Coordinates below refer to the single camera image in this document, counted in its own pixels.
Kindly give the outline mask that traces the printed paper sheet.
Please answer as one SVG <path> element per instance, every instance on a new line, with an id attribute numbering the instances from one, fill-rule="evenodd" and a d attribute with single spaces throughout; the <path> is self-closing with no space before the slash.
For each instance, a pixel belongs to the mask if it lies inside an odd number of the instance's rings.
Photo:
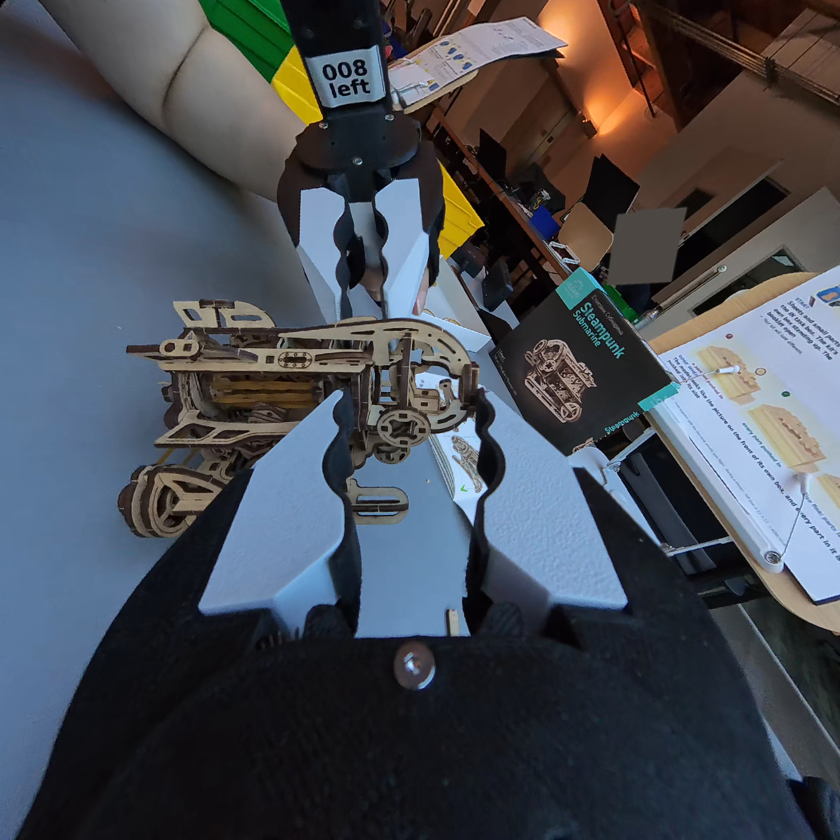
<path id="1" fill-rule="evenodd" d="M 554 54 L 566 46 L 527 17 L 474 24 L 436 38 L 390 65 L 392 100 L 398 109 L 410 112 L 462 87 L 484 67 Z"/>

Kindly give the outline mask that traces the illustrated assembly booklet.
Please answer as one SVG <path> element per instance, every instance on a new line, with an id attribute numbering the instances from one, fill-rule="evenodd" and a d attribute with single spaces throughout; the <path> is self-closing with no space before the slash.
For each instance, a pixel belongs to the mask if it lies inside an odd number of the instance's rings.
<path id="1" fill-rule="evenodd" d="M 481 441 L 475 420 L 470 418 L 452 430 L 433 434 L 428 442 L 448 494 L 473 525 L 479 500 L 487 492 L 487 483 L 478 470 Z"/>

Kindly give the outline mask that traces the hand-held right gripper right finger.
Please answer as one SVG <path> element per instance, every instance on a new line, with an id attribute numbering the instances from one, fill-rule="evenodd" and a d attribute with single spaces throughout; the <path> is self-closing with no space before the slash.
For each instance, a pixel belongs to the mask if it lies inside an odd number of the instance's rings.
<path id="1" fill-rule="evenodd" d="M 510 603 L 540 634 L 555 608 L 621 611 L 627 596 L 568 459 L 494 393 L 476 398 L 480 496 L 465 573 L 465 620 L 477 635 Z"/>

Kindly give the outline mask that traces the wooden submarine model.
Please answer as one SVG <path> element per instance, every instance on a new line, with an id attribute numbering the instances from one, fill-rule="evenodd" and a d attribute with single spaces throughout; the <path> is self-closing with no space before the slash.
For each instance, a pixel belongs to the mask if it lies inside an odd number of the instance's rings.
<path id="1" fill-rule="evenodd" d="M 352 403 L 350 456 L 398 465 L 434 435 L 474 417 L 480 367 L 455 337 L 415 318 L 348 318 L 281 329 L 243 301 L 175 301 L 175 338 L 133 344 L 171 380 L 165 449 L 137 468 L 118 508 L 140 538 L 175 539 L 226 485 L 288 437 L 331 394 Z"/>

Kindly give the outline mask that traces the grey door with window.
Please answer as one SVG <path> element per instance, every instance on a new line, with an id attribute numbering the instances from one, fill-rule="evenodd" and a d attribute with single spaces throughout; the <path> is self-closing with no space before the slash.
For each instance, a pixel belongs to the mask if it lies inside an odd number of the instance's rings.
<path id="1" fill-rule="evenodd" d="M 695 315 L 705 313 L 718 304 L 723 303 L 730 297 L 740 292 L 755 288 L 767 280 L 796 272 L 803 272 L 804 270 L 805 268 L 803 265 L 797 261 L 787 248 L 779 248 L 770 255 L 767 255 L 755 266 L 752 266 L 740 275 L 731 277 L 726 284 L 714 289 L 710 295 L 700 301 L 700 303 L 691 309 L 690 312 Z M 719 264 L 715 268 L 710 269 L 692 283 L 687 284 L 685 287 L 669 296 L 664 302 L 648 309 L 643 315 L 639 316 L 633 322 L 634 326 L 641 329 L 642 327 L 648 325 L 652 321 L 656 320 L 666 310 L 674 308 L 678 303 L 681 303 L 691 294 L 713 283 L 727 271 L 727 266 L 723 264 Z"/>

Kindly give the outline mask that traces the green plastic storage bin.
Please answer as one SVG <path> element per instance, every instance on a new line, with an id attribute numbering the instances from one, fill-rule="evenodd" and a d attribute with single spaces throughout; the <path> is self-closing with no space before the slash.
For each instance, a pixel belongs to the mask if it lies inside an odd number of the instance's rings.
<path id="1" fill-rule="evenodd" d="M 280 1 L 200 1 L 210 25 L 272 82 L 295 45 Z"/>

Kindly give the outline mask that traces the white cardboard box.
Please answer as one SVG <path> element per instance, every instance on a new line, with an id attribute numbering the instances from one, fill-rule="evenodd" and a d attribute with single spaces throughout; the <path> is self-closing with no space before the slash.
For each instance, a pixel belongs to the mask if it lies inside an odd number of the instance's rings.
<path id="1" fill-rule="evenodd" d="M 436 284 L 428 290 L 425 309 L 417 319 L 431 323 L 452 335 L 469 353 L 497 343 L 519 321 L 506 302 L 495 311 L 476 304 L 452 266 L 440 257 Z"/>

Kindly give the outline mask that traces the white sheet holder bar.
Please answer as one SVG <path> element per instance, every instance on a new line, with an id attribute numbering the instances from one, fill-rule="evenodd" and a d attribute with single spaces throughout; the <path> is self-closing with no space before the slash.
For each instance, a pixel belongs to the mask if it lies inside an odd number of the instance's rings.
<path id="1" fill-rule="evenodd" d="M 720 525 L 756 570 L 781 574 L 785 570 L 782 553 L 776 550 L 753 515 L 732 494 L 698 447 L 691 441 L 679 418 L 666 402 L 646 412 L 668 451 L 706 502 Z"/>

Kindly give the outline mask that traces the small wooden model part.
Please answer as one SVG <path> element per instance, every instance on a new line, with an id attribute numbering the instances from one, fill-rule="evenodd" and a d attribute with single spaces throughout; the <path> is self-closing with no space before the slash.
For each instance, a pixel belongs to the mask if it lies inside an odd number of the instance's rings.
<path id="1" fill-rule="evenodd" d="M 396 487 L 360 486 L 355 478 L 345 482 L 356 526 L 390 526 L 400 523 L 410 507 L 407 494 Z"/>

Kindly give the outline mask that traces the green plastic crate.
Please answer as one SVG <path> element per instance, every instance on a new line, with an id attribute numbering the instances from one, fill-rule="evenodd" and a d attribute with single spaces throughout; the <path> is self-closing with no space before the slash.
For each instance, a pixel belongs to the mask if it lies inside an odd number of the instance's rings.
<path id="1" fill-rule="evenodd" d="M 640 319 L 638 311 L 631 305 L 630 302 L 627 301 L 627 299 L 625 299 L 624 295 L 618 288 L 605 283 L 603 284 L 603 290 L 612 300 L 616 309 L 621 312 L 625 320 L 635 324 Z"/>

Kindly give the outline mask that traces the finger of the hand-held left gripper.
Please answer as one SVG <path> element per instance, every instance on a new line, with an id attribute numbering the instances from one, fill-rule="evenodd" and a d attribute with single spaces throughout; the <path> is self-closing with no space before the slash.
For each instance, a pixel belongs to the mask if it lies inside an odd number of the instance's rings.
<path id="1" fill-rule="evenodd" d="M 417 178 L 393 181 L 374 199 L 374 217 L 383 233 L 380 252 L 385 319 L 411 316 L 429 257 Z"/>
<path id="2" fill-rule="evenodd" d="M 351 318 L 348 291 L 364 276 L 365 255 L 340 194 L 326 187 L 301 192 L 297 252 L 325 322 Z"/>

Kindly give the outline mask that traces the instruction sheet on wooden board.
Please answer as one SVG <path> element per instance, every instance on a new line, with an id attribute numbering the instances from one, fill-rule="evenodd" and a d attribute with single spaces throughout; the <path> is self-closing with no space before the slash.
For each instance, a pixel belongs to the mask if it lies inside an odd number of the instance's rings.
<path id="1" fill-rule="evenodd" d="M 763 307 L 771 300 L 787 294 L 817 276 L 818 273 L 816 272 L 798 272 L 768 280 L 760 286 L 740 292 L 735 297 L 731 297 L 717 307 L 657 336 L 657 338 L 651 341 L 650 346 L 659 354 L 673 350 L 691 340 L 698 339 L 700 336 L 714 329 L 723 327 L 725 324 L 751 310 Z M 704 500 L 703 505 L 709 509 Z M 763 583 L 766 591 L 787 611 L 814 626 L 838 634 L 838 602 L 817 605 L 806 596 L 803 589 L 796 583 L 789 571 L 785 570 L 781 574 L 767 574 L 761 570 L 756 570 L 747 559 L 745 561 L 749 570 Z"/>

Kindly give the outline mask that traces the black computer monitor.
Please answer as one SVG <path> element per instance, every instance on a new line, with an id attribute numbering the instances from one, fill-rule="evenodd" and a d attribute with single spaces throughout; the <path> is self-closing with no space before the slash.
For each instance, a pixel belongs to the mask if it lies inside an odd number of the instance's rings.
<path id="1" fill-rule="evenodd" d="M 483 128 L 479 130 L 476 160 L 494 182 L 502 183 L 505 181 L 508 162 L 507 150 Z"/>
<path id="2" fill-rule="evenodd" d="M 580 203 L 584 204 L 611 232 L 618 215 L 626 214 L 634 204 L 640 185 L 626 175 L 605 154 L 594 158 L 589 181 Z"/>

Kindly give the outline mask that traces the black model kit box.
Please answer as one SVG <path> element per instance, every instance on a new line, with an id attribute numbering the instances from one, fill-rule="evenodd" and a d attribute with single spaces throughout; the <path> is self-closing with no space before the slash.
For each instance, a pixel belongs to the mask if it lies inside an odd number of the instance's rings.
<path id="1" fill-rule="evenodd" d="M 678 393 L 600 284 L 577 269 L 490 352 L 523 418 L 564 456 Z"/>

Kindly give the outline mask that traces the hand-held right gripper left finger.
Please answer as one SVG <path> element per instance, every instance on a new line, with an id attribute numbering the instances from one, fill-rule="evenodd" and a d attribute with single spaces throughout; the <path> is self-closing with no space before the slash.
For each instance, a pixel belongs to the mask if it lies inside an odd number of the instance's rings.
<path id="1" fill-rule="evenodd" d="M 290 637 L 314 606 L 336 605 L 355 634 L 361 550 L 346 491 L 354 424 L 350 391 L 334 392 L 255 465 L 202 614 L 266 609 Z"/>

